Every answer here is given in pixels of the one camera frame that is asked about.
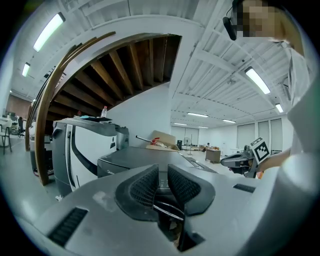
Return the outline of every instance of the wooden ceiling joist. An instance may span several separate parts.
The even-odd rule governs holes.
[[[137,81],[139,89],[143,90],[144,89],[144,81],[142,79],[142,74],[141,74],[136,45],[134,43],[131,43],[129,46],[127,46],[127,49],[128,49],[129,57],[131,60],[131,65],[133,66],[135,79]]]
[[[116,101],[111,98],[99,85],[97,85],[86,73],[80,71],[76,74],[75,78],[84,84],[88,89],[90,89],[95,94],[99,95],[106,103],[114,106]]]
[[[151,74],[149,40],[137,42],[135,47],[141,68],[142,79],[146,85],[152,86],[154,84],[154,78]]]
[[[55,102],[58,102],[62,105],[65,105],[67,107],[73,108],[77,111],[81,111],[82,113],[89,114],[90,116],[96,117],[98,115],[98,112],[90,107],[84,106],[67,96],[59,94],[56,99],[54,100]]]
[[[131,81],[129,80],[128,74],[121,62],[121,59],[117,53],[117,50],[110,52],[109,55],[122,78],[122,81],[127,90],[127,93],[130,95],[134,94],[134,87],[132,86]]]
[[[154,80],[157,82],[164,80],[167,39],[160,37],[153,40]]]
[[[49,107],[49,112],[53,112],[69,118],[73,118],[77,114],[77,110],[75,109],[66,108],[66,107],[57,106],[57,105],[51,105]]]
[[[150,56],[150,74],[153,81],[155,80],[155,67],[154,67],[154,40],[149,39],[149,56]]]
[[[93,62],[91,64],[91,67],[97,72],[97,74],[103,79],[103,81],[110,87],[110,89],[115,93],[115,95],[118,97],[119,100],[123,100],[124,95],[119,89],[119,87],[116,85],[112,77],[109,75],[109,73],[106,71],[104,66],[101,64],[99,60]]]
[[[102,110],[104,108],[104,104],[96,100],[95,98],[91,97],[89,94],[87,94],[85,91],[79,89],[74,84],[69,83],[66,85],[66,87],[63,89],[68,94],[71,94],[78,99],[96,107],[97,109]]]

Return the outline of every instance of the hand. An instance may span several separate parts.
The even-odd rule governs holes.
[[[264,160],[263,162],[261,162],[259,165],[258,165],[258,168],[256,170],[257,173],[261,173],[261,172],[264,172],[266,169],[268,169],[268,165],[267,165],[267,161],[268,159]]]

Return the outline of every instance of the white wall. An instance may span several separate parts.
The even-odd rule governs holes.
[[[129,145],[145,147],[136,135],[151,138],[154,130],[170,134],[171,100],[169,83],[159,85],[115,106],[107,113],[112,122],[129,129]]]
[[[199,145],[207,145],[207,143],[211,143],[209,141],[209,129],[200,128],[199,129]]]
[[[276,116],[268,119],[261,119],[255,122],[248,122],[242,124],[228,125],[218,128],[208,129],[202,131],[200,134],[201,141],[210,143],[211,146],[219,147],[224,155],[230,155],[233,153],[231,149],[237,147],[238,125],[255,124],[255,138],[259,137],[258,123],[263,121],[269,121],[274,119],[282,119],[282,150],[286,150],[291,147],[293,139],[294,128],[286,115]]]

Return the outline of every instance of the person in background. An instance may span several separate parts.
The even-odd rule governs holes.
[[[234,0],[233,15],[237,30],[244,37],[260,37],[272,42],[289,44],[290,65],[288,83],[291,108],[299,102],[315,78],[319,75],[318,54],[299,23],[274,0]],[[272,167],[281,166],[293,154],[303,151],[296,132],[293,133],[291,148],[270,156],[258,167],[258,177]]]
[[[210,143],[209,142],[206,144],[206,147],[202,150],[202,152],[206,152],[207,148],[210,148]]]

